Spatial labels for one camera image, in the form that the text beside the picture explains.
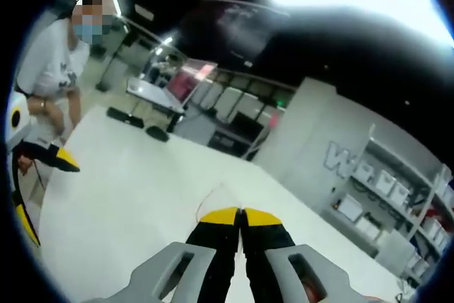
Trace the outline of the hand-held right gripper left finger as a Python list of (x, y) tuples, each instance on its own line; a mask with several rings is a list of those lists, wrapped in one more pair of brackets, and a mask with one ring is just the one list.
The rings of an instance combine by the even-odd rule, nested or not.
[(242, 210), (201, 217), (184, 243), (172, 242), (132, 273), (107, 302), (224, 302), (235, 270)]

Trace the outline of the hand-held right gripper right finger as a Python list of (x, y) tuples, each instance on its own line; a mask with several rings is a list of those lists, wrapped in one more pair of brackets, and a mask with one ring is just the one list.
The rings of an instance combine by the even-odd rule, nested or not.
[(346, 271), (307, 244), (297, 245), (283, 223), (243, 210), (246, 274), (256, 302), (354, 302)]

